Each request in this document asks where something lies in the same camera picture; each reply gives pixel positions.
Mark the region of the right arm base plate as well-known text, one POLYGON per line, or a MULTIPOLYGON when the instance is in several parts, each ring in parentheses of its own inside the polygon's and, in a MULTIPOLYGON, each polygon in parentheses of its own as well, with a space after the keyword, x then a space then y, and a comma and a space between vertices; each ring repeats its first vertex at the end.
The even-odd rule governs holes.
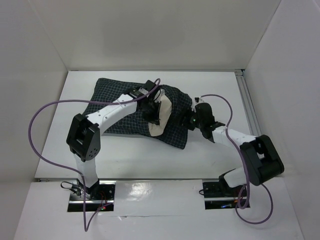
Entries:
POLYGON ((206 210, 234 209, 242 186, 224 187, 218 180, 203 181, 198 193, 204 197, 206 210))

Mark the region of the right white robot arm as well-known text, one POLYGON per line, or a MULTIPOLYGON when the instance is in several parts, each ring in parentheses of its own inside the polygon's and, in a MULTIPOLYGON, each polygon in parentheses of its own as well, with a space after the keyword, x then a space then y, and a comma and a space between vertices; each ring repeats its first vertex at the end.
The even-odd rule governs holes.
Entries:
POLYGON ((218 190, 223 196, 230 196, 237 187, 247 182, 259 186, 285 171, 269 136, 247 135, 228 129, 224 123, 215 120, 207 102, 186 110, 180 122, 191 131, 199 129, 206 140, 234 148, 240 154, 243 166, 227 171, 218 178, 218 190))

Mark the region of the aluminium rail frame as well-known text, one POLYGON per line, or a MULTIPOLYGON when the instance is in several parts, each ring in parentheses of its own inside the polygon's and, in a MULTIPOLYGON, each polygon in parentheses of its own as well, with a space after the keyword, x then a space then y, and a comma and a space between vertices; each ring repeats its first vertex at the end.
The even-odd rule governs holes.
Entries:
POLYGON ((249 131, 254 135, 252 140, 246 140, 240 145, 240 151, 244 157, 250 182, 255 186, 259 186, 280 174, 282 166, 278 163, 279 156, 272 140, 267 135, 258 135, 261 130, 245 81, 244 72, 237 70, 235 77, 244 105, 249 131))

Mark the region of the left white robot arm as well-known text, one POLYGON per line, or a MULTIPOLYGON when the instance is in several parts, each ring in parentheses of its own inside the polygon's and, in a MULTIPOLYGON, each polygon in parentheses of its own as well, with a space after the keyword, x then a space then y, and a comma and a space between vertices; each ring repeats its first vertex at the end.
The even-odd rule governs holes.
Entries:
POLYGON ((160 124, 161 80, 148 80, 141 87, 127 89, 113 102, 94 102, 103 108, 83 115, 75 115, 66 143, 73 153, 79 171, 77 184, 81 194, 88 200, 97 197, 100 181, 96 171, 96 156, 101 150, 102 134, 128 115, 142 111, 145 121, 160 124))

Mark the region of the dark checked pillowcase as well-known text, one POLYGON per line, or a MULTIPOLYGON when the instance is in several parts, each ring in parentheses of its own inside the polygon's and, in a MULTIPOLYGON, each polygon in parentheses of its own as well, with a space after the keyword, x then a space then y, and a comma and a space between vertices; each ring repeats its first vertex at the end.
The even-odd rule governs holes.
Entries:
MULTIPOLYGON (((141 83, 125 82, 108 78, 99 78, 95 84, 91 101, 113 102, 130 88, 140 88, 141 83)), ((143 112, 137 110, 108 128, 105 134, 141 135, 157 139, 167 145, 183 150, 188 140, 188 129, 180 125, 180 119, 191 108, 192 99, 178 88, 161 85, 164 95, 161 99, 161 117, 167 121, 155 125, 143 118, 143 112)))

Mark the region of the cream pillow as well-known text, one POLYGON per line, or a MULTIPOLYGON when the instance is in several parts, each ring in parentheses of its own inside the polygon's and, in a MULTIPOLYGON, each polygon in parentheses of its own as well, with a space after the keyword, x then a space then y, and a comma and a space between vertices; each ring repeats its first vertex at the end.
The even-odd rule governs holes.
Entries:
POLYGON ((166 95, 163 95, 160 99, 159 125, 148 123, 148 130, 151 137, 157 137, 164 133, 171 113, 172 102, 166 95))

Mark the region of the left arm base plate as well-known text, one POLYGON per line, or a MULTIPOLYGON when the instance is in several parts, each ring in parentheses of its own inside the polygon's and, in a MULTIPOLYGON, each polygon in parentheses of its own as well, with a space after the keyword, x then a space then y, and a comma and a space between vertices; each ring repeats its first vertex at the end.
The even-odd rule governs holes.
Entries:
POLYGON ((76 181, 62 181, 60 187, 70 193, 67 206, 69 213, 83 212, 84 198, 87 212, 95 212, 98 208, 101 208, 101 212, 114 211, 115 181, 100 180, 99 186, 92 193, 86 194, 76 181))

